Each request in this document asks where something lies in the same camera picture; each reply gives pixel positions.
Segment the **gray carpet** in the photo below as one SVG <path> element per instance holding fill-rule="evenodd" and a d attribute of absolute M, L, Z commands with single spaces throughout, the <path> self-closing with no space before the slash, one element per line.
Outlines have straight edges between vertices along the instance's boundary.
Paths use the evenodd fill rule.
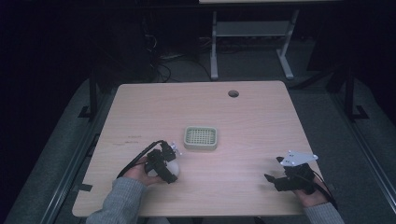
<path fill-rule="evenodd" d="M 220 54 L 219 81 L 282 80 L 287 86 L 292 86 L 314 74 L 305 71 L 314 46 L 313 42 L 291 43 L 288 58 L 295 75 L 294 80 L 284 78 L 276 57 L 275 46 L 274 43 L 267 43 L 249 50 Z M 207 73 L 210 68 L 208 53 L 200 54 L 195 61 L 189 58 L 165 65 L 172 71 L 169 82 L 210 81 Z M 161 72 L 166 76 L 166 69 L 161 69 Z M 319 155 L 318 165 L 323 177 L 332 188 L 341 216 L 346 223 L 396 223 L 395 213 L 375 181 L 360 144 L 351 132 L 350 124 L 334 102 L 334 98 L 342 98 L 343 93 L 330 95 L 324 89 L 326 83 L 327 78 L 323 78 L 304 90 L 290 91 L 290 97 L 309 143 L 313 151 Z M 39 162 L 9 214 L 7 223 L 39 223 L 46 214 L 53 192 L 59 187 L 60 178 L 64 175 L 77 145 L 84 145 L 81 139 L 88 142 L 84 145 L 88 147 L 93 135 L 101 131 L 115 91 L 102 95 L 101 112 L 93 123 L 78 118 L 79 110 L 89 103 L 88 93 L 88 82 L 85 82 L 64 111 Z M 395 158 L 396 153 L 394 125 L 376 105 L 370 91 L 359 82 L 356 83 L 356 104 L 362 105 L 370 116 L 370 119 L 358 120 L 356 126 L 359 127 L 370 147 L 375 150 L 377 159 L 392 183 L 396 183 L 396 167 L 392 159 Z M 90 136 L 82 137 L 86 132 L 89 132 Z M 74 186 L 81 183 L 89 161 L 90 157 L 84 159 L 54 223 L 85 222 L 84 218 L 74 217 L 71 209 L 77 196 Z M 304 216 L 262 219 L 267 224 L 309 223 Z M 191 223 L 189 218 L 170 220 L 172 223 Z M 204 218 L 204 223 L 254 223 L 254 221 L 252 217 L 211 217 Z"/>

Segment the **dark background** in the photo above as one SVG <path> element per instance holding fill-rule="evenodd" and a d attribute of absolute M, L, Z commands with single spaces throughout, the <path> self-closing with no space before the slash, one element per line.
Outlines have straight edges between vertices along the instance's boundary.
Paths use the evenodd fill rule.
<path fill-rule="evenodd" d="M 155 59 L 145 50 L 142 14 L 106 10 L 101 3 L 1 1 L 0 221 L 70 98 L 91 73 L 98 77 L 101 91 L 153 78 L 149 64 Z M 181 50 L 194 50 L 196 37 L 210 36 L 208 11 L 179 11 L 173 16 L 156 11 L 154 15 L 157 20 L 150 21 L 148 28 L 162 45 L 186 43 L 190 48 Z M 257 15 L 257 9 L 250 15 Z M 395 7 L 385 0 L 346 1 L 331 9 L 310 7 L 301 11 L 293 38 L 318 41 L 310 70 L 349 64 L 396 124 L 395 15 Z"/>

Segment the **wooden table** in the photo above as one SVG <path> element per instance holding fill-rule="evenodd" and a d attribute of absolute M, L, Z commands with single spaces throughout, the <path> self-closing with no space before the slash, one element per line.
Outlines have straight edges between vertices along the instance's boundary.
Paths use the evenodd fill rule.
<path fill-rule="evenodd" d="M 229 91 L 238 91 L 230 97 Z M 218 130 L 214 151 L 183 147 L 188 126 Z M 119 87 L 83 180 L 73 214 L 101 209 L 119 171 L 157 140 L 175 141 L 180 175 L 148 187 L 140 216 L 283 216 L 302 213 L 292 192 L 278 192 L 263 174 L 282 176 L 277 156 L 312 153 L 280 81 L 130 84 Z M 316 162 L 311 167 L 319 172 Z"/>

